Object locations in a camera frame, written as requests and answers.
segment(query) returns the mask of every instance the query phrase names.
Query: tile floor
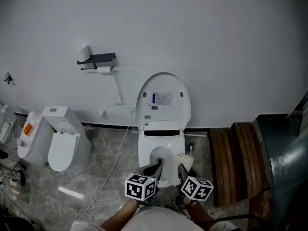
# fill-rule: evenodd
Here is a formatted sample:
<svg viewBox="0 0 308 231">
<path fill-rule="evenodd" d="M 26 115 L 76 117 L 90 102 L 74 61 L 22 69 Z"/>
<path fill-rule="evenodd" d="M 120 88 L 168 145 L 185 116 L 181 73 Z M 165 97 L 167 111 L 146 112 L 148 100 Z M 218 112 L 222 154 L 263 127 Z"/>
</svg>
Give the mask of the tile floor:
<svg viewBox="0 0 308 231">
<path fill-rule="evenodd" d="M 24 117 L 18 118 L 19 125 L 25 122 Z M 92 142 L 92 151 L 88 168 L 83 174 L 70 171 L 54 172 L 48 167 L 27 165 L 25 172 L 26 186 L 21 187 L 15 182 L 5 180 L 5 191 L 8 197 L 21 209 L 47 231 L 68 231 L 77 213 L 87 208 L 97 196 L 103 183 L 108 176 L 116 159 L 117 150 L 125 135 L 125 130 L 93 128 L 87 130 L 87 137 Z M 206 132 L 192 133 L 206 135 Z M 93 206 L 100 206 L 107 202 L 124 202 L 128 198 L 124 196 L 124 180 L 127 175 L 134 172 L 138 167 L 138 134 L 136 130 L 130 130 L 122 145 L 117 164 L 106 181 L 105 187 Z M 192 155 L 195 158 L 193 168 L 204 179 L 212 181 L 212 166 L 210 149 L 207 137 L 185 136 L 185 143 L 194 143 Z M 17 151 L 12 144 L 2 147 L 9 157 L 19 161 Z M 9 159 L 0 160 L 2 165 L 13 168 L 16 163 Z M 59 187 L 77 192 L 82 199 L 70 196 L 58 190 Z M 27 217 L 8 198 L 4 203 L 4 188 L 0 188 L 0 204 L 5 204 L 15 215 Z M 170 204 L 176 193 L 175 187 L 161 189 L 155 197 L 154 204 L 164 206 Z M 214 207 L 213 195 L 203 203 L 207 212 L 216 218 L 247 214 L 248 201 L 243 200 L 234 205 L 224 208 Z M 89 210 L 81 219 L 84 221 L 101 224 L 124 203 L 108 204 L 104 207 Z M 242 230 L 247 229 L 248 221 L 245 219 L 234 221 Z"/>
</svg>

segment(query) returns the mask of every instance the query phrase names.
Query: black and white cube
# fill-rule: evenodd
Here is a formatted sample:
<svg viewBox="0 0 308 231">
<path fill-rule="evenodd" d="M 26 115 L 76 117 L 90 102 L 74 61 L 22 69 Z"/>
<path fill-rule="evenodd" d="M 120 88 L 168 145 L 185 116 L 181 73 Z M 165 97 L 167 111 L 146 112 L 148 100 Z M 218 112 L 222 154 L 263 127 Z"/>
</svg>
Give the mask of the black and white cube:
<svg viewBox="0 0 308 231">
<path fill-rule="evenodd" d="M 125 180 L 125 196 L 144 201 L 155 194 L 156 179 L 130 173 Z"/>
<path fill-rule="evenodd" d="M 210 181 L 189 176 L 181 191 L 192 200 L 205 201 L 213 188 Z"/>
</svg>

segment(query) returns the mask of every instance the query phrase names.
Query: label sticker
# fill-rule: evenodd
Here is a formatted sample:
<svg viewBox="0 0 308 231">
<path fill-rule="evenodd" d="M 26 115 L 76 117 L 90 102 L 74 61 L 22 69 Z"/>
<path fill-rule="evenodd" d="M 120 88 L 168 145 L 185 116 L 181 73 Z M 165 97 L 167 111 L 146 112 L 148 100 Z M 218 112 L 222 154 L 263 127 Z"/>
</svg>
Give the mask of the label sticker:
<svg viewBox="0 0 308 231">
<path fill-rule="evenodd" d="M 156 105 L 171 105 L 172 93 L 153 92 L 152 103 Z"/>
</svg>

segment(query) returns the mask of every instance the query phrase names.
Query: wall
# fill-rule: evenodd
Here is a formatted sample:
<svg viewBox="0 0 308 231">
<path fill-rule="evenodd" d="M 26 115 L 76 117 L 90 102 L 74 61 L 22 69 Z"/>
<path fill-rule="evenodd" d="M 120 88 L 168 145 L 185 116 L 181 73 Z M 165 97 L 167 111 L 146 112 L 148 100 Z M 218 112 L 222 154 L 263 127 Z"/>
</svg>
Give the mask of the wall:
<svg viewBox="0 0 308 231">
<path fill-rule="evenodd" d="M 68 105 L 81 121 L 135 125 L 128 106 L 149 76 L 169 71 L 190 94 L 188 127 L 288 113 L 308 87 L 307 7 L 306 0 L 0 0 L 0 72 L 16 82 L 1 81 L 0 97 L 19 112 Z M 104 77 L 79 70 L 82 43 L 93 54 L 116 52 L 124 105 L 113 105 Z"/>
</svg>

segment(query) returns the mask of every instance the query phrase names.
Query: forearm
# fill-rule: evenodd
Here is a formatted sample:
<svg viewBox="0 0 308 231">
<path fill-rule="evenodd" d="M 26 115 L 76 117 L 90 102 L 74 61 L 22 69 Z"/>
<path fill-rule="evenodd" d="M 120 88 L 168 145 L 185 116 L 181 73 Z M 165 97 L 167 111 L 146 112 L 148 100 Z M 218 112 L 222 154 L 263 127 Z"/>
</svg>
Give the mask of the forearm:
<svg viewBox="0 0 308 231">
<path fill-rule="evenodd" d="M 137 210 L 137 202 L 130 199 L 117 213 L 101 225 L 106 231 L 119 231 L 134 216 Z"/>
<path fill-rule="evenodd" d="M 210 227 L 214 225 L 214 223 L 203 224 L 204 222 L 212 221 L 213 219 L 207 214 L 207 212 L 198 202 L 188 206 L 187 211 L 194 223 L 196 223 L 202 229 L 209 230 Z"/>
</svg>

